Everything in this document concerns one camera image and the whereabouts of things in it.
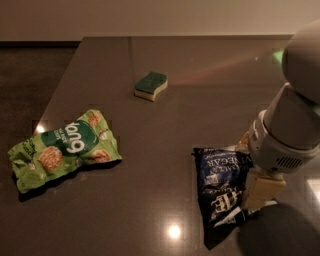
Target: table surface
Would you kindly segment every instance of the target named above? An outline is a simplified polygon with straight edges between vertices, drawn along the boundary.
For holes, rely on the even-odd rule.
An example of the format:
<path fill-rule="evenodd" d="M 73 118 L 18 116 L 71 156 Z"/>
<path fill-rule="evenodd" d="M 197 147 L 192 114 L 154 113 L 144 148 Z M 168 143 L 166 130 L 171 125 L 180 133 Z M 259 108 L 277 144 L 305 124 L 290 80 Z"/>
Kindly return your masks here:
<path fill-rule="evenodd" d="M 238 142 L 285 82 L 273 53 L 286 43 L 84 38 L 40 124 L 56 129 L 99 109 L 123 161 L 79 172 L 25 202 L 1 197 L 0 255 L 316 255 L 319 158 L 285 176 L 279 205 L 264 208 L 212 250 L 204 245 L 197 201 L 192 149 Z M 133 95 L 149 71 L 169 78 L 154 103 Z M 178 239 L 169 236 L 173 225 Z"/>

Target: green snack bag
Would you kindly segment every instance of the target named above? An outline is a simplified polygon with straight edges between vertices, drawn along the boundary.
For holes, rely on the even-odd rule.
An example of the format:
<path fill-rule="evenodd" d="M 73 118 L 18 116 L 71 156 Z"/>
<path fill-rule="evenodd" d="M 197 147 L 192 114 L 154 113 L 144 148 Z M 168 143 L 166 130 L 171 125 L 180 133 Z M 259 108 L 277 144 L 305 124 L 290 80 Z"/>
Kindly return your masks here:
<path fill-rule="evenodd" d="M 80 166 L 122 159 L 117 141 L 98 110 L 88 110 L 64 128 L 33 136 L 8 153 L 21 193 Z"/>

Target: sponge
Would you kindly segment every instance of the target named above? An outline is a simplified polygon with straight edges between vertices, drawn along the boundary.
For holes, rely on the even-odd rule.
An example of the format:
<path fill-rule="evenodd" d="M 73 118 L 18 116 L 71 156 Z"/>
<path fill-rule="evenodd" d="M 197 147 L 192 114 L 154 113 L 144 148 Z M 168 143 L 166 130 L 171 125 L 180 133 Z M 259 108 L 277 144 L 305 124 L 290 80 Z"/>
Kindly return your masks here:
<path fill-rule="evenodd" d="M 156 96 L 166 89 L 168 78 L 164 74 L 149 72 L 135 85 L 134 95 L 150 101 L 155 101 Z"/>

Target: packaging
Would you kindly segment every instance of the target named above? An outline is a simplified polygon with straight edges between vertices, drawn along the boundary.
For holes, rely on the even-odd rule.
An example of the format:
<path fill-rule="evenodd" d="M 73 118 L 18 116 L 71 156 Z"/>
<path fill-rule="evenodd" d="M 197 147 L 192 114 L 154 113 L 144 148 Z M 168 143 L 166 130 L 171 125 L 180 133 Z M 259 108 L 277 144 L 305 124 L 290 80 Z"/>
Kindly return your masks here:
<path fill-rule="evenodd" d="M 228 215 L 241 204 L 247 173 L 253 167 L 250 155 L 213 148 L 194 148 L 194 155 L 205 228 L 236 224 Z"/>
<path fill-rule="evenodd" d="M 121 160 L 117 141 L 98 110 L 67 126 L 31 137 L 9 152 L 21 193 L 43 186 L 80 166 Z"/>

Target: wall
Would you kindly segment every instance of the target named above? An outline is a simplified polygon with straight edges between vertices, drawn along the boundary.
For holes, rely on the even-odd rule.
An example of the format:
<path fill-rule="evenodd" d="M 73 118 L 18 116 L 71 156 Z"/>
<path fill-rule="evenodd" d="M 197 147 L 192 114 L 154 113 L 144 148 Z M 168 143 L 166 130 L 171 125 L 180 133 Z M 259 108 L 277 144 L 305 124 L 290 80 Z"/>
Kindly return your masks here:
<path fill-rule="evenodd" d="M 294 34 L 319 9 L 318 0 L 1 0 L 0 41 Z"/>

